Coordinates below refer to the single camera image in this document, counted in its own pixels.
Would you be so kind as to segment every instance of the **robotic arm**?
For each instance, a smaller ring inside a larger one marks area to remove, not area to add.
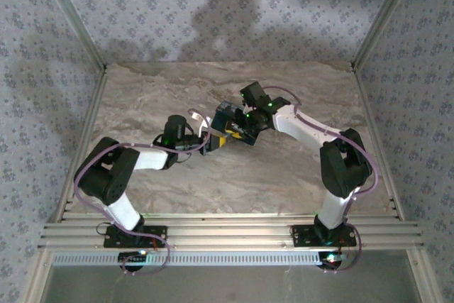
[[[327,132],[340,134],[364,148],[358,132],[353,129],[339,131],[323,125],[295,109],[294,105],[282,97],[271,100],[258,82],[240,92],[243,106],[224,101],[217,108],[214,118],[208,118],[211,130],[215,133],[210,135],[199,152],[205,155],[221,147],[227,138],[236,138],[254,145],[259,133],[269,128],[292,136],[315,152],[319,151],[321,176],[327,193],[323,206],[315,217],[314,229],[321,245],[331,245],[345,227],[345,210],[351,196],[365,183],[372,174],[372,169],[358,150]],[[172,115],[165,124],[163,134],[153,141],[153,145],[175,152],[193,150],[206,137],[206,132],[202,129],[204,122],[199,120],[199,123],[200,127],[195,133],[183,116]],[[102,138],[75,177],[96,155],[115,144],[118,141]],[[90,167],[82,176],[79,187],[85,194],[100,200],[116,223],[129,231],[141,231],[144,219],[133,208],[125,193],[132,171],[166,170],[177,159],[177,153],[159,149],[120,147]]]

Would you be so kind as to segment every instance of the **white cable tray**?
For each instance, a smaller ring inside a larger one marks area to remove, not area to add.
[[[151,253],[145,262],[127,265],[160,265],[166,253]],[[102,266],[118,265],[118,251],[59,252],[55,254],[54,266]],[[254,252],[179,252],[170,255],[169,266],[271,266],[271,265],[320,265],[317,252],[311,251],[254,251]]]

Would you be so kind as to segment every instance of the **marble tabletop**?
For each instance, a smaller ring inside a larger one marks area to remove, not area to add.
[[[106,76],[89,151],[104,136],[151,143],[169,115],[191,123],[187,109],[195,108],[212,117],[224,99],[240,104],[240,89],[258,80],[295,92],[301,110],[318,121],[354,128],[374,154],[353,75],[341,68],[317,62],[134,63],[109,65]],[[290,99],[281,91],[267,92]],[[143,213],[310,214],[320,209],[326,190],[319,154],[268,130],[253,147],[232,141],[168,170],[135,171],[127,193]],[[88,212],[79,202],[71,210]],[[390,211],[384,182],[352,208],[365,214]]]

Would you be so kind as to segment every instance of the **enclosure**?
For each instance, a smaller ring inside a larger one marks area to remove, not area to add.
[[[1,2],[1,301],[454,299],[452,0]],[[96,233],[104,220],[74,198],[74,171],[102,137],[152,143],[169,115],[213,117],[256,80],[360,133],[380,168],[349,214],[362,260],[333,279],[294,248],[289,227],[312,224],[326,195],[319,154],[267,130],[254,146],[133,173],[131,203],[168,226],[173,258],[154,286],[123,278]],[[375,288],[352,295],[354,282]]]

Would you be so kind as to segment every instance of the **patterned wallpaper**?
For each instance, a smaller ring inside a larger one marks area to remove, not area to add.
[[[383,0],[73,0],[105,62],[350,61]]]
[[[360,71],[406,217],[454,302],[454,1],[402,0]]]
[[[99,71],[55,0],[0,8],[0,302],[16,302]]]

